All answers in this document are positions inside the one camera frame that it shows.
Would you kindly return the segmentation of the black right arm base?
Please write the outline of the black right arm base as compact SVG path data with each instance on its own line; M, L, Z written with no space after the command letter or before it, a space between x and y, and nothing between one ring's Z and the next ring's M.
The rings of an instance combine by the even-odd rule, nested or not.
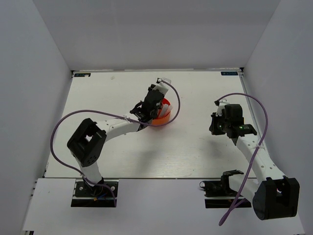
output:
M204 191L206 209L229 209L237 192L224 190L220 181L201 181L200 189Z

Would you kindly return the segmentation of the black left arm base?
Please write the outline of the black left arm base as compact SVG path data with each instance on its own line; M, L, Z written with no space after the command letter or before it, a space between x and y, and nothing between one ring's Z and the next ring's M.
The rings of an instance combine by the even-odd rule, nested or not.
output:
M103 181L110 187L90 186L84 180L76 181L71 200L73 208L115 208L118 195L118 181Z

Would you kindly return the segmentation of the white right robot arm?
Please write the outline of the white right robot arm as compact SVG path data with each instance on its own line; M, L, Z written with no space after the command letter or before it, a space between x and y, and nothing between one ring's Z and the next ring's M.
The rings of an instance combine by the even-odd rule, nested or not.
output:
M257 182L247 180L242 186L244 173L240 170L225 171L218 186L211 186L213 196L223 192L233 195L241 190L261 220L294 217L297 214L300 185L295 178L287 177L272 161L266 150L259 147L257 131L244 123L239 104L222 102L213 112L209 131L212 135L227 135L252 163Z

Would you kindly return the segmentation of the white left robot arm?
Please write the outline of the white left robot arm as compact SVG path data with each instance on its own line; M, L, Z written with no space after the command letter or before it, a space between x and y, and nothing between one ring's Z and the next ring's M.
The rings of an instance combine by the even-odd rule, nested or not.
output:
M152 84L143 101L130 111L131 119L138 123L113 118L96 122L90 118L84 119L67 142L67 147L79 164L83 175L89 180L87 190L92 195L103 191L103 178L99 171L97 160L106 142L121 135L138 132L151 124L158 115L161 102L169 87L161 82Z

